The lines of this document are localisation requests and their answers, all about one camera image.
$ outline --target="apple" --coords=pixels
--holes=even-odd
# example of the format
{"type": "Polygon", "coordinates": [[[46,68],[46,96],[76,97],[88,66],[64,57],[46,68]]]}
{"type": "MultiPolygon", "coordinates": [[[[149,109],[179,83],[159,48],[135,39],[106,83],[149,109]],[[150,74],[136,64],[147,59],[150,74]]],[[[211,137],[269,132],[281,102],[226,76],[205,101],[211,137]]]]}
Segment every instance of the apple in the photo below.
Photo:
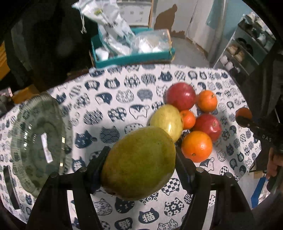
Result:
{"type": "Polygon", "coordinates": [[[196,103],[196,93],[191,85],[179,82],[167,90],[166,103],[175,106],[179,111],[188,110],[196,103]]]}
{"type": "Polygon", "coordinates": [[[213,142],[217,141],[222,133],[222,127],[219,120],[209,113],[204,113],[197,117],[193,130],[206,133],[210,136],[213,142]]]}

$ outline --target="cat face pattern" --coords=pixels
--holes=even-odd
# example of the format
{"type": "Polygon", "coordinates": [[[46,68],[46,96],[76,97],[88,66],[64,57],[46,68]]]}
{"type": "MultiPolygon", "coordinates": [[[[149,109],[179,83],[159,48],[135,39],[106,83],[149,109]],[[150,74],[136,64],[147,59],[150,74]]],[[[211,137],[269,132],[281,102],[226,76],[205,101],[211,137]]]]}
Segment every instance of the cat face pattern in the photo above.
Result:
{"type": "MultiPolygon", "coordinates": [[[[218,106],[213,114],[222,125],[222,133],[213,144],[214,150],[211,156],[196,166],[220,175],[231,172],[238,180],[249,170],[260,152],[260,141],[253,139],[250,130],[239,127],[235,121],[236,110],[246,107],[245,99],[226,71],[174,65],[162,65],[162,68],[159,65],[133,65],[105,70],[92,69],[89,74],[77,78],[76,81],[49,90],[60,104],[64,122],[68,119],[72,123],[66,125],[66,128],[73,132],[71,136],[75,145],[71,150],[69,173],[96,159],[105,145],[112,146],[124,135],[147,126],[151,115],[164,104],[168,88],[178,82],[193,84],[197,94],[202,90],[213,90],[218,99],[218,106]]],[[[24,104],[19,107],[12,109],[0,122],[0,151],[2,144],[4,150],[0,154],[0,173],[3,171],[3,164],[22,160],[19,154],[15,154],[14,159],[10,157],[11,135],[9,136],[8,132],[11,132],[16,123],[19,111],[23,120],[30,119],[34,112],[33,110],[24,112],[22,110],[24,104]]],[[[196,107],[191,110],[194,114],[202,113],[196,107]]],[[[21,127],[16,130],[17,133],[28,129],[26,121],[21,123],[21,127]]],[[[20,170],[23,171],[13,168],[16,174],[19,174],[20,170]]],[[[15,189],[20,189],[17,195],[23,210],[19,211],[26,221],[30,213],[29,209],[26,210],[26,206],[32,208],[33,197],[22,192],[19,180],[15,179],[15,189]]],[[[4,190],[6,187],[0,184],[0,192],[7,196],[4,190]]],[[[102,218],[105,216],[106,219],[103,220],[107,220],[107,222],[101,221],[104,229],[175,228],[181,224],[181,217],[192,200],[192,196],[182,189],[176,174],[160,191],[139,201],[124,201],[108,195],[102,188],[97,190],[94,196],[97,212],[102,218]],[[177,212],[178,209],[174,209],[174,206],[170,209],[170,206],[175,198],[181,198],[180,206],[184,205],[185,208],[174,215],[174,211],[177,212]]],[[[4,198],[3,201],[5,204],[10,202],[9,198],[7,201],[4,198]]],[[[74,226],[79,227],[76,218],[71,216],[74,226]]]]}

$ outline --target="floor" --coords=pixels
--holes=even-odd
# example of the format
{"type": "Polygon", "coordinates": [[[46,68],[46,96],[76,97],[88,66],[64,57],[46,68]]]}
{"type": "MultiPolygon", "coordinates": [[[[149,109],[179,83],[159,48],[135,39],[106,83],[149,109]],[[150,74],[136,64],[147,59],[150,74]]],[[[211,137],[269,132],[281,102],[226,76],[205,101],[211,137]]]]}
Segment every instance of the floor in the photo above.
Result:
{"type": "MultiPolygon", "coordinates": [[[[197,66],[197,67],[209,67],[209,62],[203,53],[201,53],[194,44],[189,43],[185,39],[172,38],[173,47],[176,49],[175,59],[173,64],[197,66]]],[[[246,173],[240,180],[239,186],[241,187],[250,207],[251,196],[258,184],[259,179],[254,179],[253,173],[246,173]]],[[[212,220],[214,206],[207,210],[203,230],[209,230],[212,220]]]]}

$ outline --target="mango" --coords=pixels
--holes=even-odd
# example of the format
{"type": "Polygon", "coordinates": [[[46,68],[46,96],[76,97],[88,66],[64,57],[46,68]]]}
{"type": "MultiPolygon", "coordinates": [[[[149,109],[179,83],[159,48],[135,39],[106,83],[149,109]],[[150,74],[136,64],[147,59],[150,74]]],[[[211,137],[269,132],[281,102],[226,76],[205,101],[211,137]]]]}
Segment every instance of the mango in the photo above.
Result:
{"type": "Polygon", "coordinates": [[[163,129],[139,128],[114,144],[103,165],[101,185],[125,201],[146,198],[169,181],[175,158],[174,142],[163,129]]]}

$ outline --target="table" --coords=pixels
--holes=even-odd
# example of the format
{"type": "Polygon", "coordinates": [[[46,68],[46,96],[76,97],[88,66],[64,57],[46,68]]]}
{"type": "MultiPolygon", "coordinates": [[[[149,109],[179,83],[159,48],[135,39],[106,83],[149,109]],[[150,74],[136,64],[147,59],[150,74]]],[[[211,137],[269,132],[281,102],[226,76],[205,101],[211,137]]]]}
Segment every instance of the table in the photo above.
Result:
{"type": "MultiPolygon", "coordinates": [[[[73,136],[70,146],[72,162],[68,173],[86,166],[105,145],[112,147],[125,134],[146,126],[149,117],[163,105],[166,90],[179,81],[191,84],[196,93],[203,89],[212,90],[218,98],[213,114],[220,120],[223,133],[214,143],[210,157],[196,166],[214,174],[231,172],[239,180],[261,150],[260,141],[253,138],[253,133],[241,128],[235,121],[236,110],[247,107],[245,99],[226,71],[181,65],[91,69],[88,74],[48,90],[60,104],[65,125],[73,136]]],[[[14,210],[3,176],[3,166],[12,166],[9,131],[19,107],[14,107],[0,120],[0,196],[11,213],[27,222],[35,198],[24,191],[18,178],[12,175],[21,202],[21,209],[14,210]]],[[[201,114],[196,106],[191,110],[195,115],[201,114]]],[[[164,188],[140,201],[120,200],[106,194],[103,188],[92,196],[104,229],[118,230],[168,230],[180,226],[191,198],[182,189],[176,171],[164,188]]],[[[78,229],[71,191],[68,191],[68,200],[73,228],[78,229]]],[[[214,202],[215,191],[212,191],[209,207],[214,202]]]]}

